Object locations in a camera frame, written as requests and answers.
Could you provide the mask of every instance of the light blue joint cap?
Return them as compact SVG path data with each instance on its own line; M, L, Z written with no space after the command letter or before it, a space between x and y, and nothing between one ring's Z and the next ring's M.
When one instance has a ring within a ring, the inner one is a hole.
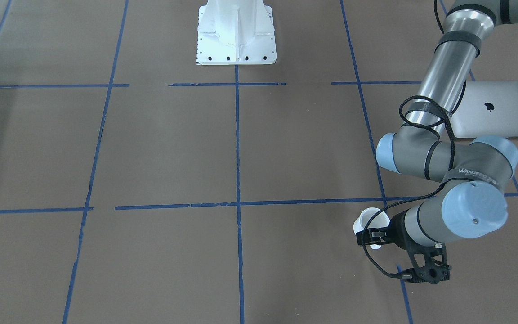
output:
M466 239L479 238L505 224L507 201L487 182L464 182L446 194L441 213L451 232Z
M393 156L394 137L395 133L388 133L383 135L379 141L379 144L377 145L375 155L377 158L377 163L381 168L385 168L389 171L401 174L399 170L397 170L397 166L395 166L395 157Z
M510 140L500 136L488 135L475 138L471 144L473 143L487 144L503 154L503 156L511 164L511 176L514 176L514 169L517 167L518 163L518 150Z

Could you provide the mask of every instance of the apple logo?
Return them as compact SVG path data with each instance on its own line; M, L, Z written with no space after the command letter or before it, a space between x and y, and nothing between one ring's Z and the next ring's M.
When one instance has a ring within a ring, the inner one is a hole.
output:
M495 106L493 104L491 104L491 103L485 103L485 107L487 107L487 110L489 112L495 110Z

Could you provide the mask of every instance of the white cup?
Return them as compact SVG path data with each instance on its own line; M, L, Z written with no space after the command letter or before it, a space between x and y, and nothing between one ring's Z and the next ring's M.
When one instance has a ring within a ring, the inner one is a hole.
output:
M380 211L379 208L370 207L366 210L361 212L361 215L359 215L359 218L353 223L353 232L357 234L357 232L360 232L363 230L367 222L371 219L371 216L373 216L376 212ZM385 212L380 213L375 217L375 219L369 224L369 228L382 228L389 226L389 216ZM372 244L371 248L373 250L377 250L378 248L381 248L380 245Z

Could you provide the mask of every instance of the robotic arm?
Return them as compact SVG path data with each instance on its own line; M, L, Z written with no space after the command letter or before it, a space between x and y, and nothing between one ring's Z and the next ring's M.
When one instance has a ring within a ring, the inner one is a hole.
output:
M441 183L435 198L394 216L389 226L369 228L386 207L357 233L358 244L385 275L414 283L448 280L445 243L478 238L505 224L504 189L518 162L517 148L497 136L455 146L448 120L482 40L495 26L514 23L518 0L457 0L444 20L444 35L418 95L401 105L410 102L406 113L399 111L406 123L380 140L376 156L382 168ZM444 129L450 132L449 143L439 141ZM368 244L390 243L407 250L413 268L387 273L366 250ZM423 267L415 260L417 254L425 258Z

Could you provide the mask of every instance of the laptop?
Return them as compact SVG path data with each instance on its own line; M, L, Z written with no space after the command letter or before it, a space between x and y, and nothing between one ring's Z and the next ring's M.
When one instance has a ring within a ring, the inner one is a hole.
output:
M455 137L518 137L518 81L467 82L451 117Z

